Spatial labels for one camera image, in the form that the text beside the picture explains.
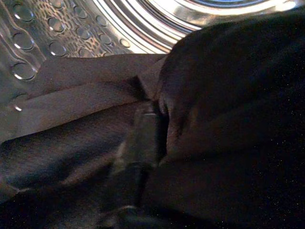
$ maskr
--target stainless steel drum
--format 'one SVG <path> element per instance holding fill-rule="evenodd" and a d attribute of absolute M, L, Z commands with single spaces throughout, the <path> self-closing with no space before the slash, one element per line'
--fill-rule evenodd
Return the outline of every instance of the stainless steel drum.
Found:
<path fill-rule="evenodd" d="M 167 53 L 188 33 L 289 10 L 304 0 L 0 0 L 0 141 L 13 136 L 16 101 L 50 56 Z"/>

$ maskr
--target wrinkled cloth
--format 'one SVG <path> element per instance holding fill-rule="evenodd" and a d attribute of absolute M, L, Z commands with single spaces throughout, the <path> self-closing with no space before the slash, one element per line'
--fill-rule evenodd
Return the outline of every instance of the wrinkled cloth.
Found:
<path fill-rule="evenodd" d="M 95 228 L 134 112 L 157 101 L 169 120 L 167 155 L 148 179 L 144 206 L 301 228 L 304 48 L 300 8 L 204 28 L 167 56 L 47 60 L 20 137 L 0 148 L 1 178 L 28 188 L 1 205 L 0 226 Z"/>

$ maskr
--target black fabric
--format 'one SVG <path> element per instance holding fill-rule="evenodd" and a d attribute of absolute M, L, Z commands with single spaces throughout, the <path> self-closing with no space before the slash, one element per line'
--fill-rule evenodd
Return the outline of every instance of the black fabric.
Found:
<path fill-rule="evenodd" d="M 156 100 L 169 120 L 167 155 L 148 180 L 143 205 L 242 227 L 301 228 L 304 27 L 300 8 L 194 32 L 166 60 L 64 59 L 56 72 L 54 60 L 46 62 L 41 77 L 70 80 L 63 74 L 69 66 L 80 83 L 41 82 L 45 89 L 28 100 L 39 107 L 32 135 L 1 145 L 0 178 L 30 190 L 1 205 L 0 226 L 95 228 L 106 168 L 135 110 Z M 47 106 L 57 111 L 49 114 Z M 33 121 L 31 112 L 23 115 L 20 126 Z"/>

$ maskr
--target reflective metal surface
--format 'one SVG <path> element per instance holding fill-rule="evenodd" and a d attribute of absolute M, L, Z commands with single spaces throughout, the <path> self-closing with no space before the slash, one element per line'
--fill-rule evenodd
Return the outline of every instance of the reflective metal surface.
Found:
<path fill-rule="evenodd" d="M 305 0 L 0 0 L 0 136 L 50 56 L 167 53 L 188 33 Z"/>

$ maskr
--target dark clothing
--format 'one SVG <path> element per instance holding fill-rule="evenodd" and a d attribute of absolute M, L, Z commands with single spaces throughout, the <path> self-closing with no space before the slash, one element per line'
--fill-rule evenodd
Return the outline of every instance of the dark clothing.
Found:
<path fill-rule="evenodd" d="M 48 60 L 21 112 L 17 135 L 31 135 L 0 148 L 3 179 L 32 188 L 1 206 L 0 225 L 94 228 L 108 165 L 136 108 L 154 100 L 169 120 L 167 155 L 144 206 L 301 228 L 304 12 L 207 27 L 166 57 Z"/>

